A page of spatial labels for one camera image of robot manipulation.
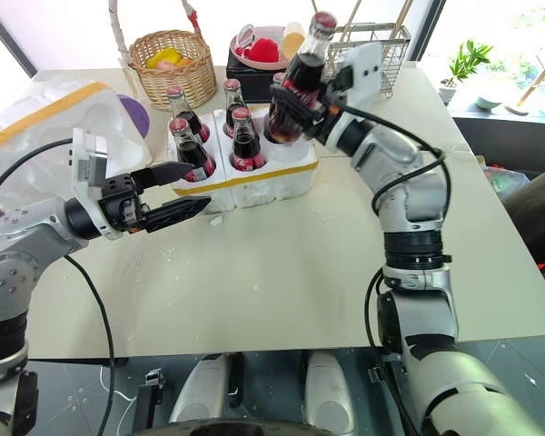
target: basket handle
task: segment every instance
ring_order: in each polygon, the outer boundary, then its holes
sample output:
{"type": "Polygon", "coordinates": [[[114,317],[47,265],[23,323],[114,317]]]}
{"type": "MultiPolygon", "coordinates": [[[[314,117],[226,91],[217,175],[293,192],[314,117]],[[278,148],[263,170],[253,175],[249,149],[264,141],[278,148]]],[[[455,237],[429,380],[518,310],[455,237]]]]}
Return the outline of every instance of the basket handle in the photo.
{"type": "MultiPolygon", "coordinates": [[[[182,0],[182,5],[188,19],[192,23],[193,32],[202,38],[202,32],[200,31],[200,26],[198,25],[196,11],[190,6],[187,0],[182,0]]],[[[134,60],[129,54],[129,50],[127,50],[127,47],[125,46],[124,32],[121,30],[121,26],[119,25],[117,0],[109,0],[109,17],[111,18],[111,28],[113,30],[115,42],[117,43],[117,49],[119,50],[122,59],[127,64],[131,64],[134,60]]]]}

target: robotic arm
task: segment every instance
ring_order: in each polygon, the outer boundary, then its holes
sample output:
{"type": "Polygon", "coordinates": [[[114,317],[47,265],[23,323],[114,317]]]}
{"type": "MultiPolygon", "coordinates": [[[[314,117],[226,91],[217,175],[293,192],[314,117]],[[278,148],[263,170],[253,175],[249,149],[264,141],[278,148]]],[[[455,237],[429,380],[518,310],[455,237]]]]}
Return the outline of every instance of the robotic arm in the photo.
{"type": "Polygon", "coordinates": [[[272,95],[307,135],[348,154],[375,194],[372,207],[384,231],[383,280],[391,289],[377,301],[380,338],[402,355],[421,432],[545,435],[482,362],[456,348],[451,258],[442,253],[441,239],[450,187],[407,135],[355,116],[379,92],[381,59],[379,44],[348,52],[313,110],[280,86],[272,86],[272,95]],[[432,169],[411,175],[425,166],[432,169]]]}
{"type": "Polygon", "coordinates": [[[24,371],[26,313],[43,271],[103,235],[155,232],[198,214],[210,197],[183,197],[151,210],[140,195],[192,170],[162,163],[105,179],[106,141],[74,129],[69,151],[76,197],[53,198],[0,219],[0,435],[26,434],[35,425],[36,374],[24,371]]]}
{"type": "MultiPolygon", "coordinates": [[[[384,230],[382,273],[391,288],[378,297],[381,343],[404,359],[421,431],[545,435],[481,362],[456,349],[450,257],[441,241],[450,179],[407,134],[359,116],[379,92],[381,59],[379,44],[351,50],[313,110],[284,88],[273,85],[272,95],[306,134],[348,154],[374,192],[372,208],[384,230]]],[[[210,201],[183,198],[150,210],[139,197],[144,189],[176,180],[190,167],[166,163],[105,180],[104,149],[104,138],[75,130],[76,198],[38,203],[0,221],[0,435],[25,434],[34,425],[36,377],[23,371],[25,325],[30,293],[45,268],[101,234],[153,232],[196,215],[210,201]]]]}

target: white wall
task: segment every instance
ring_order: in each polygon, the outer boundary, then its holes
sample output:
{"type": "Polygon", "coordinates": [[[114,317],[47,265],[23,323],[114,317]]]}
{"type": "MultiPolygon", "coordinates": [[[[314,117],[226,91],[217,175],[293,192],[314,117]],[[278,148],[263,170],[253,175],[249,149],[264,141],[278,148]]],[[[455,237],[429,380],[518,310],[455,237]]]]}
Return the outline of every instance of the white wall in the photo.
{"type": "MultiPolygon", "coordinates": [[[[344,24],[353,0],[316,0],[344,24]]],[[[416,35],[431,0],[414,0],[406,25],[416,35]]],[[[310,0],[191,0],[215,64],[225,64],[228,45],[246,23],[307,28],[310,0]]],[[[364,0],[355,21],[393,22],[403,0],[364,0]]],[[[119,20],[129,46],[165,29],[192,30],[179,0],[119,0],[119,20]]],[[[0,0],[0,20],[37,69],[116,67],[117,49],[107,0],[0,0]]]]}

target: white foam box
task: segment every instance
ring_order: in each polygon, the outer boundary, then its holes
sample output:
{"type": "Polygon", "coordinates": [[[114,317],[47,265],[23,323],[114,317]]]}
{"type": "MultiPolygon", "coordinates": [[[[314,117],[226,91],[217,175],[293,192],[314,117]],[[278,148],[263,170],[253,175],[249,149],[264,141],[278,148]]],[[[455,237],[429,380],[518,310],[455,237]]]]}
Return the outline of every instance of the white foam box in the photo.
{"type": "MultiPolygon", "coordinates": [[[[214,118],[212,114],[206,114],[200,116],[200,121],[210,129],[210,136],[208,137],[208,141],[203,144],[203,147],[214,158],[216,169],[205,180],[188,182],[185,179],[180,179],[172,183],[172,188],[180,196],[210,195],[212,200],[204,209],[206,213],[229,212],[234,209],[234,200],[230,189],[225,185],[226,174],[224,172],[220,142],[218,141],[214,118]]],[[[167,155],[173,161],[178,160],[175,140],[170,132],[169,124],[167,129],[167,155]]]]}
{"type": "Polygon", "coordinates": [[[223,155],[226,182],[230,185],[234,204],[237,207],[252,207],[297,197],[309,192],[319,160],[312,142],[300,138],[291,144],[274,144],[264,137],[264,120],[268,108],[252,113],[254,129],[260,137],[261,152],[266,165],[250,172],[236,170],[231,162],[233,139],[223,132],[225,111],[215,111],[220,149],[223,155]]]}
{"type": "MultiPolygon", "coordinates": [[[[179,180],[173,183],[175,192],[178,195],[210,195],[213,200],[205,210],[208,213],[267,204],[309,192],[319,165],[312,142],[303,138],[291,144],[269,142],[263,134],[267,113],[268,108],[252,113],[254,128],[260,137],[261,151],[267,163],[250,172],[238,171],[230,162],[233,139],[223,132],[226,112],[218,110],[214,111],[213,117],[201,116],[202,122],[210,128],[210,138],[204,147],[216,160],[216,171],[201,182],[179,180]]],[[[177,160],[175,143],[169,131],[168,144],[168,155],[177,160]]]]}
{"type": "MultiPolygon", "coordinates": [[[[0,175],[31,150],[70,138],[73,127],[107,139],[107,177],[143,168],[152,161],[144,139],[111,88],[88,80],[37,82],[0,113],[0,175]]],[[[16,171],[0,190],[0,209],[14,209],[53,195],[72,198],[69,147],[40,154],[16,171]]]]}

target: white pot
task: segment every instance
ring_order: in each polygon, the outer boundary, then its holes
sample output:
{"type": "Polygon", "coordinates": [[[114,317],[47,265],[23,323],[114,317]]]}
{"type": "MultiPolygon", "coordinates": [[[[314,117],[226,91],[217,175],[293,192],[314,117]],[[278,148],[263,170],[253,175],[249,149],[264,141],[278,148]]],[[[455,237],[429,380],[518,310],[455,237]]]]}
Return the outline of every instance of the white pot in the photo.
{"type": "Polygon", "coordinates": [[[440,96],[444,104],[448,104],[451,101],[454,94],[456,94],[456,86],[450,88],[448,86],[444,86],[443,84],[441,84],[438,87],[438,95],[440,96]]]}

